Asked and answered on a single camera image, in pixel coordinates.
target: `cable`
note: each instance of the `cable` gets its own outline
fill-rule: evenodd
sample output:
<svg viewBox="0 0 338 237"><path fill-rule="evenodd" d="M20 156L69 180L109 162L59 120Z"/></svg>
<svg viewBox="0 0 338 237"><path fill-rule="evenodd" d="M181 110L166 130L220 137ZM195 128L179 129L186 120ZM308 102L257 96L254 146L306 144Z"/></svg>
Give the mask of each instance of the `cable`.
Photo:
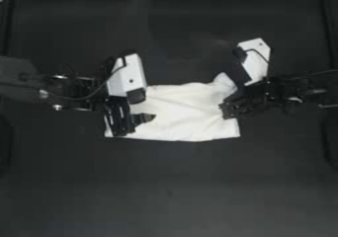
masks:
<svg viewBox="0 0 338 237"><path fill-rule="evenodd" d="M248 49L248 50L245 50L246 52L250 52L250 51L253 51L253 52L256 52L258 55L260 55L260 57L265 60L265 62L268 63L268 64L270 64L270 62L268 61L268 59L265 58L265 56L256 50L256 49Z"/></svg>
<svg viewBox="0 0 338 237"><path fill-rule="evenodd" d="M105 82L98 86L98 88L85 97L81 98L73 98L73 97L67 97L67 96L62 96L55 94L54 92L46 91L43 90L49 95L51 95L55 98L63 99L63 100L69 100L69 101L85 101L91 99L102 90L102 88L106 86L107 82L110 81L110 79L113 78L113 76L117 74L118 71L121 71L123 68L126 67L126 65L118 67L110 74L109 78L105 80Z"/></svg>
<svg viewBox="0 0 338 237"><path fill-rule="evenodd" d="M15 83L2 82L2 81L0 81L0 86L22 88L22 89L33 89L33 90L38 90L38 91L41 90L41 87L38 87L38 86L26 85L26 84L15 84Z"/></svg>
<svg viewBox="0 0 338 237"><path fill-rule="evenodd" d="M294 76L292 78L285 78L286 81L294 81L294 80L300 80L300 79L305 79L305 78L310 78L310 77L317 77L317 76L322 76L322 75L328 75L328 74L334 74L338 73L338 69L328 69L320 72L313 72L313 73L306 73L302 76Z"/></svg>

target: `white fabric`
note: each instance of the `white fabric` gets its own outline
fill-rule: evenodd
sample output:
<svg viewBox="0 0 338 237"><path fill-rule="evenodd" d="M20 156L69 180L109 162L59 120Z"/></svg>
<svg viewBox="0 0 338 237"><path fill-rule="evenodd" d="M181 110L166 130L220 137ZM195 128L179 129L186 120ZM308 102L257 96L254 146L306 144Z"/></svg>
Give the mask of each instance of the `white fabric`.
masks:
<svg viewBox="0 0 338 237"><path fill-rule="evenodd" d="M129 138L167 141L206 141L241 136L238 121L224 119L220 104L237 91L221 73L209 84L150 86L147 101L131 106L133 114L153 114L155 119L137 127ZM110 127L106 136L111 137Z"/></svg>

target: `black table surface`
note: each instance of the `black table surface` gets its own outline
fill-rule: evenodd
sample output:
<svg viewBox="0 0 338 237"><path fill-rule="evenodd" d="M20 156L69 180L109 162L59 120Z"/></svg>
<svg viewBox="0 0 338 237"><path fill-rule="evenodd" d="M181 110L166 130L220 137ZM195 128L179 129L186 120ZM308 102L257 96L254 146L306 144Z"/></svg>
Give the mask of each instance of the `black table surface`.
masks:
<svg viewBox="0 0 338 237"><path fill-rule="evenodd" d="M254 38L274 49L272 74L329 68L318 0L16 0L10 55L42 73L67 62L91 75L133 48L150 84L181 84L226 72ZM337 236L338 175L313 106L201 143L107 139L102 115L4 108L16 137L2 236Z"/></svg>

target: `white towel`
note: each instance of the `white towel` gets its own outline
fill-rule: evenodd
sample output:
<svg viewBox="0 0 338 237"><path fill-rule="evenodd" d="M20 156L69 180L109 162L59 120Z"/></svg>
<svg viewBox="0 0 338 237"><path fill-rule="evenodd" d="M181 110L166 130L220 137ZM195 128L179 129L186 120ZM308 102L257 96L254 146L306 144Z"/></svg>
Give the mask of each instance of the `white towel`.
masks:
<svg viewBox="0 0 338 237"><path fill-rule="evenodd" d="M150 86L147 100L131 106L133 114L155 119L137 127L127 138L166 141L208 141L241 136L238 121L224 119L220 104L237 91L226 73L209 84ZM107 126L106 136L111 137Z"/></svg>

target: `robotic arm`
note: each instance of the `robotic arm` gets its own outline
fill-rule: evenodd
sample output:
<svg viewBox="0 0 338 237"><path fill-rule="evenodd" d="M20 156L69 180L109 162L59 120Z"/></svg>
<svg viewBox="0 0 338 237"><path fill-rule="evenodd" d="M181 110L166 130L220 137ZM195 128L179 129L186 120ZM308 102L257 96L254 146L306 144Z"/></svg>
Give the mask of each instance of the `robotic arm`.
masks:
<svg viewBox="0 0 338 237"><path fill-rule="evenodd" d="M0 95L47 103L57 111L99 112L114 136L126 136L155 116L131 114L130 105L146 101L147 81L137 53L110 58L98 77L41 75L28 60L0 57Z"/></svg>
<svg viewBox="0 0 338 237"><path fill-rule="evenodd" d="M253 55L261 57L266 66L270 64L268 55L257 49L250 49L250 51L254 53L245 51L242 46L234 50L248 72L256 71L258 67L258 62L250 59ZM300 75L269 76L266 69L265 76L253 83L240 86L238 92L225 100L221 105L224 118L244 119L276 108L289 113L305 103L317 104L320 108L338 107L332 101L337 99L337 96L333 96L336 90L330 89L330 86L336 84L332 75L337 72L338 70L332 69Z"/></svg>

